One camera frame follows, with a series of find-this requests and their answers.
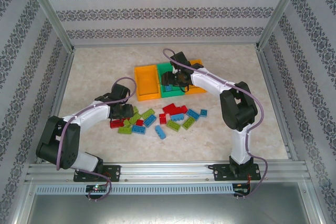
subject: enclosure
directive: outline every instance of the enclosure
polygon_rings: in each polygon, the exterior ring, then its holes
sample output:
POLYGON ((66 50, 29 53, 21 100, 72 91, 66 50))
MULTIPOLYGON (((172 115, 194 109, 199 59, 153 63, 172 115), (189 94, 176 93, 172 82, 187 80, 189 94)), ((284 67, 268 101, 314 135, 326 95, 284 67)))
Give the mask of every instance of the enclosure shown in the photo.
POLYGON ((335 15, 335 0, 0 0, 1 223, 336 223, 335 15), (219 98, 170 96, 164 48, 248 83, 262 103, 250 151, 268 172, 250 198, 236 200, 235 182, 207 168, 232 150, 219 98), (48 118, 80 111, 124 76, 137 81, 128 103, 139 112, 159 120, 175 103, 208 116, 188 131, 163 126, 164 140, 154 127, 118 134, 108 120, 81 134, 83 152, 121 167, 110 196, 89 202, 95 183, 35 150, 48 118))

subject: orange tray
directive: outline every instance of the orange tray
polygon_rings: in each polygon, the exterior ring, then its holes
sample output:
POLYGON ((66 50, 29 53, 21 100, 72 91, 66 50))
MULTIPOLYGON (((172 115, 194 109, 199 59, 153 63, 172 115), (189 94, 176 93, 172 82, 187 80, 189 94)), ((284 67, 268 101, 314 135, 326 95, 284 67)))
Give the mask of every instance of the orange tray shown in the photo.
MULTIPOLYGON (((190 60, 191 65, 193 65, 195 63, 202 64, 202 61, 201 60, 190 60)), ((200 87, 189 85, 189 91, 187 91, 185 94, 198 94, 198 93, 206 93, 206 90, 204 90, 200 87)))
POLYGON ((156 65, 134 68, 135 81, 137 83, 138 101, 161 98, 160 82, 156 65))

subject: green tray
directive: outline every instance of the green tray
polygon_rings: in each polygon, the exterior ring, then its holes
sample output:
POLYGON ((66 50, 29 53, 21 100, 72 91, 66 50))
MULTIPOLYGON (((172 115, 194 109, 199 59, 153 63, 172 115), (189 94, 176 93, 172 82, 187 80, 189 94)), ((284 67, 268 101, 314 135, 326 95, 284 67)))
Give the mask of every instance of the green tray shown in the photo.
POLYGON ((164 85, 161 84, 161 75, 168 72, 173 71, 173 66, 170 63, 161 63, 157 64, 157 74, 159 75, 159 81, 161 86, 161 97, 176 97, 178 95, 184 95, 184 92, 180 90, 180 87, 172 87, 172 91, 166 91, 164 85))

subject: striped wall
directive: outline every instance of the striped wall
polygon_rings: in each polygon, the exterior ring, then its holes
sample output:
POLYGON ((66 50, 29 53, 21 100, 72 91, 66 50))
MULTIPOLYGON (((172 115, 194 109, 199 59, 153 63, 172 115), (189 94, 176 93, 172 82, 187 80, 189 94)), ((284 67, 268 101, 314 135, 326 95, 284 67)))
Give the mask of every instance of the striped wall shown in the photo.
POLYGON ((26 165, 35 161, 68 52, 37 0, 0 0, 0 31, 0 223, 6 223, 26 165))
POLYGON ((257 42, 279 0, 50 0, 75 46, 257 42))
POLYGON ((291 0, 264 48, 301 160, 336 223, 336 0, 291 0))

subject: light blue lego brick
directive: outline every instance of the light blue lego brick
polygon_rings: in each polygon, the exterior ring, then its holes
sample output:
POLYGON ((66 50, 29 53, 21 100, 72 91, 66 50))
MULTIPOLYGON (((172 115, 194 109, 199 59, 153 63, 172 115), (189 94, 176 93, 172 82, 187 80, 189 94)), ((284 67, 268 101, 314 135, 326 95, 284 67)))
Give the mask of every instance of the light blue lego brick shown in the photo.
POLYGON ((144 122, 143 124, 146 126, 146 127, 149 127, 151 126, 156 120, 156 116, 155 115, 150 115, 144 122))
POLYGON ((146 132, 146 127, 133 125, 132 132, 144 135, 146 132))
POLYGON ((184 119, 184 114, 182 113, 182 114, 172 115, 170 117, 170 119, 174 122, 183 120, 184 119))
POLYGON ((159 135, 160 139, 166 138, 166 134, 163 132, 163 129, 159 125, 155 126, 155 131, 159 135))
POLYGON ((200 116, 206 118, 208 116, 208 111, 207 110, 201 110, 200 116))
POLYGON ((189 109, 186 114, 187 114, 187 116, 191 116, 192 118, 194 118, 196 121, 200 118, 199 114, 197 114, 192 109, 189 109))
POLYGON ((164 89, 165 89, 166 92, 167 92, 167 91, 172 91, 172 90, 173 90, 172 85, 164 86, 164 89))

